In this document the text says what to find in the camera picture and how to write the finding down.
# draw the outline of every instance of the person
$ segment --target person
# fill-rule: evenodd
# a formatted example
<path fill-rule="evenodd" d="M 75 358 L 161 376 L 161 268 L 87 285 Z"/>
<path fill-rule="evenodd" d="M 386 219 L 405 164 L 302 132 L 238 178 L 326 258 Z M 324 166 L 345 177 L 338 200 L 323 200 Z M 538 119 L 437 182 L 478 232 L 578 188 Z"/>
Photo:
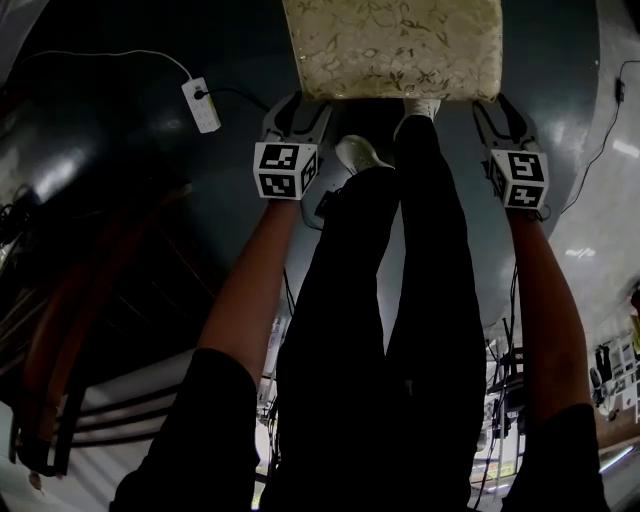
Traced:
<path fill-rule="evenodd" d="M 280 350 L 281 459 L 261 510 L 466 510 L 486 345 L 465 217 L 433 124 L 439 104 L 405 101 L 395 168 L 362 137 L 336 147 L 353 177 L 327 213 Z M 406 258 L 385 354 L 376 272 L 399 203 Z M 256 388 L 297 214 L 293 201 L 267 206 L 172 411 L 112 511 L 250 509 Z M 520 279 L 527 443 L 504 509 L 607 510 L 575 302 L 540 222 L 506 215 Z"/>

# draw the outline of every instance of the power strip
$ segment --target power strip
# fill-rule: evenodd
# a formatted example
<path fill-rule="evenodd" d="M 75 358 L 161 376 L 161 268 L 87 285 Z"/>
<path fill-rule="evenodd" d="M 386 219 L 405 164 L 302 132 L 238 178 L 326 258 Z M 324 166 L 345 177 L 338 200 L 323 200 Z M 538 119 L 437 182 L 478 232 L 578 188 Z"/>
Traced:
<path fill-rule="evenodd" d="M 213 106 L 213 100 L 209 94 L 205 94 L 201 99 L 195 98 L 196 92 L 206 93 L 208 91 L 204 78 L 189 80 L 182 86 L 182 92 L 187 99 L 187 104 L 193 114 L 200 133 L 215 132 L 222 126 L 220 118 Z"/>

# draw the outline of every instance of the cable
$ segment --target cable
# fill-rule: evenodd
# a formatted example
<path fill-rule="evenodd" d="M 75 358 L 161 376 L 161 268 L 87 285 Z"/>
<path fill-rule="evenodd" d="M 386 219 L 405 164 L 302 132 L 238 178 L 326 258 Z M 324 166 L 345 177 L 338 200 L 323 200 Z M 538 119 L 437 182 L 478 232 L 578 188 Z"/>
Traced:
<path fill-rule="evenodd" d="M 36 57 L 40 57 L 42 55 L 59 54 L 59 55 L 71 55 L 71 56 L 74 56 L 74 57 L 123 57 L 125 55 L 131 55 L 131 54 L 134 54 L 134 53 L 147 53 L 149 55 L 160 55 L 161 57 L 164 57 L 165 59 L 169 59 L 171 62 L 173 62 L 176 66 L 180 67 L 180 69 L 182 69 L 182 71 L 184 71 L 187 74 L 187 77 L 189 78 L 189 80 L 193 80 L 193 77 L 191 76 L 191 73 L 189 73 L 187 68 L 184 67 L 182 64 L 180 64 L 176 59 L 174 59 L 173 57 L 167 55 L 166 53 L 156 52 L 156 51 L 153 51 L 153 50 L 129 50 L 129 51 L 126 51 L 126 52 L 119 52 L 119 53 L 107 53 L 107 52 L 80 53 L 80 52 L 69 52 L 69 51 L 66 51 L 66 50 L 46 50 L 44 52 L 34 53 L 33 55 L 29 55 L 28 57 L 22 59 L 20 62 L 18 62 L 15 66 L 13 66 L 11 68 L 11 71 L 16 69 L 18 66 L 22 66 L 22 64 L 24 64 L 28 60 L 34 59 Z"/>
<path fill-rule="evenodd" d="M 511 288 L 509 290 L 509 302 L 511 304 L 511 315 L 510 315 L 510 327 L 507 328 L 507 322 L 506 320 L 503 318 L 502 321 L 504 323 L 504 330 L 505 333 L 507 335 L 507 345 L 508 345 L 508 350 L 507 353 L 503 356 L 503 359 L 507 362 L 509 362 L 511 360 L 511 352 L 513 350 L 513 326 L 515 323 L 515 295 L 516 295 L 516 287 L 517 287 L 517 282 L 518 282 L 518 266 L 514 265 L 513 267 L 513 277 L 511 278 Z M 496 364 L 496 370 L 494 373 L 494 380 L 495 377 L 497 375 L 498 369 L 500 368 L 500 363 L 498 362 L 498 358 L 496 356 L 494 356 L 494 359 L 496 360 L 497 364 Z M 511 368 L 511 364 L 505 364 L 505 368 L 504 368 L 504 376 L 502 379 L 502 389 L 500 390 L 500 399 L 498 400 L 498 406 L 493 410 L 493 414 L 492 414 L 492 421 L 491 421 L 491 429 L 493 431 L 494 428 L 494 423 L 496 420 L 496 415 L 497 414 L 502 414 L 500 411 L 502 409 L 502 404 L 504 402 L 504 398 L 506 395 L 506 388 L 507 388 L 507 377 L 509 376 L 509 370 Z M 489 450 L 489 456 L 487 457 L 487 464 L 484 468 L 484 475 L 482 477 L 482 484 L 480 485 L 480 490 L 478 492 L 478 499 L 476 500 L 476 503 L 473 507 L 473 510 L 477 510 L 478 509 L 478 505 L 480 504 L 480 498 L 482 497 L 482 492 L 484 491 L 484 486 L 487 482 L 487 473 L 489 472 L 489 463 L 491 462 L 491 456 L 493 455 L 493 450 L 495 449 L 495 444 L 496 444 L 496 437 L 493 436 L 493 439 L 491 440 L 491 448 Z"/>
<path fill-rule="evenodd" d="M 307 220 L 307 216 L 306 216 L 306 214 L 304 212 L 304 205 L 303 205 L 302 199 L 300 200 L 300 215 L 302 215 L 302 222 L 304 222 L 305 226 L 307 226 L 308 228 L 311 228 L 311 229 L 315 229 L 316 231 L 320 231 L 320 233 L 322 233 L 322 228 L 321 227 L 314 226 L 313 224 L 311 224 Z"/>
<path fill-rule="evenodd" d="M 584 175 L 582 176 L 582 182 L 580 183 L 580 187 L 578 187 L 578 192 L 576 193 L 576 195 L 573 198 L 573 200 L 567 206 L 565 206 L 564 209 L 560 212 L 560 215 L 562 215 L 569 208 L 571 208 L 574 204 L 576 204 L 576 201 L 578 200 L 578 198 L 580 197 L 580 193 L 582 192 L 582 187 L 584 187 L 584 182 L 587 179 L 587 175 L 589 174 L 589 170 L 591 169 L 591 166 L 594 164 L 594 162 L 596 160 L 598 160 L 598 158 L 600 158 L 602 156 L 602 153 L 604 153 L 604 150 L 605 150 L 605 148 L 607 146 L 607 140 L 609 139 L 609 135 L 611 134 L 611 131 L 613 130 L 613 127 L 618 122 L 618 114 L 620 113 L 620 105 L 624 101 L 624 82 L 622 81 L 622 72 L 624 71 L 624 68 L 625 68 L 625 66 L 627 64 L 640 64 L 640 60 L 634 60 L 634 59 L 625 60 L 622 63 L 622 66 L 620 66 L 620 72 L 618 73 L 618 79 L 616 81 L 616 113 L 613 116 L 613 122 L 609 126 L 609 129 L 607 130 L 607 133 L 604 136 L 604 140 L 602 141 L 602 145 L 600 147 L 600 150 L 598 151 L 598 154 L 594 158 L 592 158 L 591 161 L 589 162 L 589 164 L 587 165 L 587 168 L 584 171 Z"/>
<path fill-rule="evenodd" d="M 271 110 L 267 105 L 262 103 L 259 99 L 255 98 L 254 96 L 252 96 L 250 94 L 247 94 L 246 92 L 242 92 L 242 91 L 240 91 L 238 89 L 234 89 L 233 87 L 218 87 L 216 89 L 211 89 L 210 91 L 207 91 L 207 92 L 196 91 L 196 93 L 193 95 L 193 97 L 196 100 L 201 100 L 207 94 L 211 95 L 211 94 L 213 94 L 215 92 L 232 92 L 234 94 L 242 96 L 245 100 L 253 103 L 253 105 L 258 107 L 260 110 L 264 110 L 265 112 L 269 112 Z"/>
<path fill-rule="evenodd" d="M 322 104 L 322 106 L 316 111 L 315 115 L 313 116 L 313 119 L 311 119 L 311 122 L 309 123 L 309 126 L 307 126 L 304 130 L 293 130 L 293 133 L 296 135 L 307 135 L 308 133 L 311 133 L 311 130 L 313 130 L 313 128 L 315 127 L 316 123 L 318 122 L 318 119 L 320 119 L 322 112 L 324 112 L 324 109 L 327 108 L 328 106 L 329 106 L 329 102 L 325 101 Z"/>
<path fill-rule="evenodd" d="M 500 319 L 498 318 L 495 322 L 493 322 L 492 324 L 489 325 L 483 325 L 482 326 L 482 330 L 486 331 L 487 329 L 491 329 L 494 325 L 496 325 L 498 322 L 500 321 Z"/>
<path fill-rule="evenodd" d="M 39 203 L 35 192 L 26 185 L 18 187 L 12 201 L 0 204 L 0 249 L 27 230 Z"/>
<path fill-rule="evenodd" d="M 547 209 L 546 215 L 542 215 L 540 213 L 542 211 L 542 208 Z M 551 218 L 551 214 L 553 213 L 553 211 L 551 210 L 551 206 L 549 206 L 548 204 L 543 204 L 542 208 L 540 208 L 540 210 L 526 210 L 527 218 L 531 221 L 538 220 L 540 222 L 549 220 Z"/>
<path fill-rule="evenodd" d="M 289 306 L 289 313 L 293 317 L 293 313 L 296 310 L 296 301 L 293 298 L 293 293 L 291 293 L 291 287 L 289 286 L 289 276 L 287 275 L 287 269 L 282 270 L 282 275 L 284 276 L 284 288 L 285 294 L 287 296 L 287 304 Z"/>
<path fill-rule="evenodd" d="M 484 340 L 484 341 L 487 345 L 487 348 L 489 349 L 489 352 L 491 352 L 491 357 L 493 357 L 493 360 L 496 362 L 496 364 L 500 364 L 497 356 L 493 353 L 493 349 L 491 348 L 491 344 L 489 343 L 489 340 Z"/>

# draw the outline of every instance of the floor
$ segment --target floor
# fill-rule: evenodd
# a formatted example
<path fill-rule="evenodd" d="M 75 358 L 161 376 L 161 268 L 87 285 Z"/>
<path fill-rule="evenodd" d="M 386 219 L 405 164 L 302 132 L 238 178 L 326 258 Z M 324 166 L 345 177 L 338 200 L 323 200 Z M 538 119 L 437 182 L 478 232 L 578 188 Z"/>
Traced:
<path fill-rule="evenodd" d="M 600 80 L 580 176 L 613 121 L 620 66 L 640 57 L 640 35 L 623 1 L 599 1 L 598 11 Z M 590 348 L 627 328 L 628 291 L 640 278 L 636 221 L 640 213 L 640 65 L 626 66 L 623 81 L 625 101 L 605 151 L 591 167 L 580 199 L 562 216 L 550 239 L 578 304 Z"/>
<path fill-rule="evenodd" d="M 195 0 L 186 0 L 180 7 L 165 4 L 152 13 L 142 2 L 128 2 L 126 7 L 110 4 L 98 15 L 86 12 L 87 19 L 93 21 L 71 27 L 69 20 L 82 16 L 88 7 L 76 1 L 52 3 L 27 41 L 23 55 L 52 48 L 83 52 L 153 48 L 170 53 L 194 76 L 202 74 L 210 88 L 237 87 L 266 104 L 276 103 L 297 87 L 286 22 L 277 0 L 252 2 L 255 9 L 243 9 L 242 15 L 230 1 L 217 3 L 215 9 Z M 534 119 L 549 155 L 553 186 L 547 202 L 553 216 L 545 229 L 550 233 L 580 168 L 582 145 L 595 105 L 595 5 L 580 0 L 562 4 L 544 0 L 543 5 L 506 0 L 503 12 L 503 91 Z M 262 23 L 267 18 L 272 21 Z M 569 25 L 574 30 L 567 40 L 564 34 Z M 233 94 L 216 94 L 213 99 L 223 128 L 201 136 L 178 88 L 183 78 L 163 59 L 39 59 L 25 64 L 14 79 L 30 81 L 28 85 L 33 88 L 34 101 L 23 116 L 24 124 L 32 131 L 34 126 L 46 128 L 40 128 L 41 138 L 28 138 L 24 129 L 20 140 L 9 137 L 0 141 L 0 150 L 9 151 L 19 143 L 21 155 L 32 155 L 17 164 L 17 173 L 28 175 L 40 183 L 40 190 L 51 194 L 65 179 L 91 172 L 98 163 L 114 169 L 114 173 L 117 169 L 126 179 L 123 169 L 135 172 L 137 166 L 144 165 L 148 151 L 160 152 L 168 165 L 194 185 L 184 212 L 189 229 L 218 265 L 229 268 L 264 208 L 251 175 L 253 143 L 261 136 L 262 112 Z M 91 87 L 86 86 L 87 77 L 92 79 Z M 43 88 L 42 83 L 51 85 Z M 436 126 L 467 216 L 482 320 L 490 325 L 499 319 L 505 306 L 513 267 L 506 220 L 483 177 L 483 149 L 469 105 L 443 106 Z M 61 155 L 73 165 L 60 169 Z M 324 156 L 322 176 L 305 201 L 311 217 L 324 191 L 341 186 L 347 178 L 331 152 Z M 42 176 L 42 170 L 52 164 L 64 171 L 57 172 L 57 180 Z M 446 222 L 442 214 L 434 212 L 431 217 Z M 321 223 L 320 219 L 312 220 Z M 294 295 L 318 235 L 298 223 L 287 263 Z M 386 337 L 396 315 L 403 259 L 402 223 L 397 218 L 378 275 Z"/>

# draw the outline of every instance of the white sneaker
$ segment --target white sneaker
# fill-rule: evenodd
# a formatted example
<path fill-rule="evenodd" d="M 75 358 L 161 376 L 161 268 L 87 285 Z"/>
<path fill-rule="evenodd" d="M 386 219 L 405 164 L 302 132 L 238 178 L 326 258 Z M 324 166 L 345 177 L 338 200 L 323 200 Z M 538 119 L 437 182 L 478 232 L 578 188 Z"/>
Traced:
<path fill-rule="evenodd" d="M 336 155 L 351 174 L 357 174 L 371 167 L 391 167 L 378 157 L 376 150 L 364 137 L 347 135 L 336 146 Z"/>
<path fill-rule="evenodd" d="M 425 116 L 433 121 L 440 109 L 440 100 L 409 100 L 404 99 L 404 117 L 396 126 L 396 131 L 393 132 L 393 140 L 396 139 L 398 131 L 404 123 L 404 120 L 410 116 Z"/>

